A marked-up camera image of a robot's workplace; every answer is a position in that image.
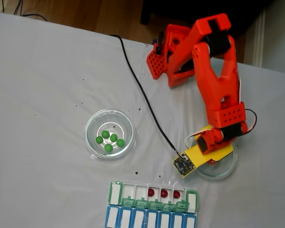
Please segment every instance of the yellow circuit board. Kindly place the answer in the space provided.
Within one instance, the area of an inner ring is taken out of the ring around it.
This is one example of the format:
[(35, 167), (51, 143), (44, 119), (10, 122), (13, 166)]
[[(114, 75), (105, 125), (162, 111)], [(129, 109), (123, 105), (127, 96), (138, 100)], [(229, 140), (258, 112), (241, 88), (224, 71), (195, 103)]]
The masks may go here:
[[(211, 129), (212, 127), (210, 125), (204, 127), (202, 130), (205, 129)], [(186, 155), (188, 157), (188, 160), (184, 160), (181, 158), (176, 158), (173, 161), (174, 166), (179, 171), (180, 175), (182, 177), (187, 176), (190, 174), (193, 170), (195, 170), (197, 167), (205, 164), (210, 159), (213, 159), (214, 161), (219, 161), (232, 153), (233, 147), (231, 144), (228, 146), (221, 148), (219, 150), (213, 151), (211, 153), (203, 155), (200, 151), (200, 148), (198, 145), (195, 145), (183, 153), (183, 155)]]

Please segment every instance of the wooden floor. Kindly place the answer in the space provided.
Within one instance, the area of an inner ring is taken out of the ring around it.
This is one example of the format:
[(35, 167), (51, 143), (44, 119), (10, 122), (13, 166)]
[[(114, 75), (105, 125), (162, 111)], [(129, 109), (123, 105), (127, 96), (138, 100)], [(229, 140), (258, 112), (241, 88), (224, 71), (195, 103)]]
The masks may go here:
[[(13, 14), (17, 3), (18, 0), (4, 0), (5, 13)], [(117, 34), (149, 44), (170, 23), (188, 26), (183, 21), (157, 15), (151, 16), (149, 25), (142, 25), (142, 3), (143, 0), (23, 0), (22, 14), (38, 13), (53, 23), (103, 34)], [(237, 60), (241, 63), (244, 61), (245, 37), (244, 34), (236, 39)]]

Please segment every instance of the pill organizer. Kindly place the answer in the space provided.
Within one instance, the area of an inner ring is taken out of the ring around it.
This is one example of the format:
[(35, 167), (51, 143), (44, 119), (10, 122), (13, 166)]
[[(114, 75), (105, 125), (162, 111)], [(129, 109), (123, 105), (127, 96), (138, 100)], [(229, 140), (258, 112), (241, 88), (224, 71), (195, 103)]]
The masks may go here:
[(105, 228), (195, 228), (198, 193), (113, 181)]

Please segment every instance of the white label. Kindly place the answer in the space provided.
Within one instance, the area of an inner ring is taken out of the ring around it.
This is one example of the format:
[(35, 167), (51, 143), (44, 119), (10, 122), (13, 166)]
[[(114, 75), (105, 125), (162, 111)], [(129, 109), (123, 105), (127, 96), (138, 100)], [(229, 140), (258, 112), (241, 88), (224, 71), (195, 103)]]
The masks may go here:
[(106, 225), (108, 228), (114, 228), (115, 227), (116, 219), (117, 219), (117, 213), (118, 213), (118, 208), (110, 208), (108, 223)]
[(169, 228), (169, 215), (161, 214), (161, 228)]
[(187, 227), (186, 228), (194, 228), (195, 218), (187, 218)]
[(120, 228), (129, 228), (131, 211), (123, 210), (123, 217)]
[(148, 227), (147, 228), (155, 228), (155, 222), (156, 222), (156, 214), (155, 213), (149, 213)]
[(182, 216), (174, 216), (174, 228), (181, 228)]
[(113, 184), (112, 186), (112, 194), (111, 194), (111, 204), (117, 205), (119, 200), (119, 192), (120, 192), (120, 185)]
[(188, 195), (188, 202), (189, 207), (188, 207), (188, 212), (195, 213), (195, 204), (196, 204), (196, 195), (195, 194), (189, 194)]
[(143, 224), (143, 212), (136, 211), (135, 221), (133, 228), (141, 228)]

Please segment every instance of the robotic arm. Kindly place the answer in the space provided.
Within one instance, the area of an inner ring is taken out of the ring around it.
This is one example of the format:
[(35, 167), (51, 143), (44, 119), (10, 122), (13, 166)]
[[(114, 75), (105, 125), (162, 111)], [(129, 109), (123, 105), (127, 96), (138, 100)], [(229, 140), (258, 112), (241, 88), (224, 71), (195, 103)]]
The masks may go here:
[[(247, 129), (235, 42), (227, 33), (230, 27), (226, 14), (199, 19), (191, 29), (168, 25), (165, 40), (160, 34), (147, 57), (152, 77), (158, 79), (166, 73), (170, 87), (179, 86), (195, 75), (212, 126), (191, 135), (198, 135), (196, 141), (202, 155), (226, 147), (254, 127)], [(218, 77), (211, 68), (210, 58), (221, 54), (224, 64)]]

